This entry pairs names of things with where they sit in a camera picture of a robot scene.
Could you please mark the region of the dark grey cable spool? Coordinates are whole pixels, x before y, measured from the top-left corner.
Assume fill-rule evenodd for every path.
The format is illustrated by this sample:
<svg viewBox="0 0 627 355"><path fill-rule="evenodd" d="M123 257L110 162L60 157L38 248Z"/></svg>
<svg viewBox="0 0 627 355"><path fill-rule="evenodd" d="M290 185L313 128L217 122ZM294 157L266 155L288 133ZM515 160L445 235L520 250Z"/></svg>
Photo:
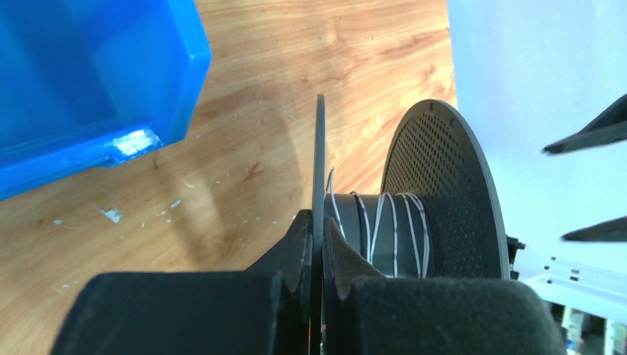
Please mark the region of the dark grey cable spool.
<svg viewBox="0 0 627 355"><path fill-rule="evenodd" d="M501 208L487 160L468 123L449 104L413 105L396 129L373 195L333 189L325 168L325 98L315 114L309 296L310 352L325 350L324 226L385 277L509 278Z"/></svg>

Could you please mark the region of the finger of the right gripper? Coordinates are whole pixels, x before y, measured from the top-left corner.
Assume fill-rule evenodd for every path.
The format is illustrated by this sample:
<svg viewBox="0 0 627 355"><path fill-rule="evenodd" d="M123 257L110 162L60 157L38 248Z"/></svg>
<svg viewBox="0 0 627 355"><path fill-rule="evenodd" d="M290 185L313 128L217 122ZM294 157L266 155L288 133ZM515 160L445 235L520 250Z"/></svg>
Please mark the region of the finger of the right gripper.
<svg viewBox="0 0 627 355"><path fill-rule="evenodd" d="M620 96L580 131L542 148L542 153L562 155L622 141L626 141L626 95Z"/></svg>
<svg viewBox="0 0 627 355"><path fill-rule="evenodd" d="M568 232L560 237L562 241L582 243L625 243L626 217L598 223Z"/></svg>

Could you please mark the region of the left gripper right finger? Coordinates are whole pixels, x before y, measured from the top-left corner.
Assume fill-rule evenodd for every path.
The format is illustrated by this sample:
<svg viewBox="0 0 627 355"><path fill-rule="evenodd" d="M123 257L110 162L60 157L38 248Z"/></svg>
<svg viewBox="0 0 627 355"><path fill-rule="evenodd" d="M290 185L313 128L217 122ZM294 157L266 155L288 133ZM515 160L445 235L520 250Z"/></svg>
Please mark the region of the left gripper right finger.
<svg viewBox="0 0 627 355"><path fill-rule="evenodd" d="M332 219L322 260L328 354L564 354L543 300L511 280L388 278Z"/></svg>

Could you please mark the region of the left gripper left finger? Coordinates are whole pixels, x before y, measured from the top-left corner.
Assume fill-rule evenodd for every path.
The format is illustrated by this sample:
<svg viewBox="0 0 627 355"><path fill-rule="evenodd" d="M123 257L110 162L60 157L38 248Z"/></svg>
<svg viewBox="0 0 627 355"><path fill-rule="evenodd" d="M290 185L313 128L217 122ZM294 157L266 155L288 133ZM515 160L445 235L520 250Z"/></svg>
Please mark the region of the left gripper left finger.
<svg viewBox="0 0 627 355"><path fill-rule="evenodd" d="M53 354L306 354L311 224L243 271L110 272L81 290Z"/></svg>

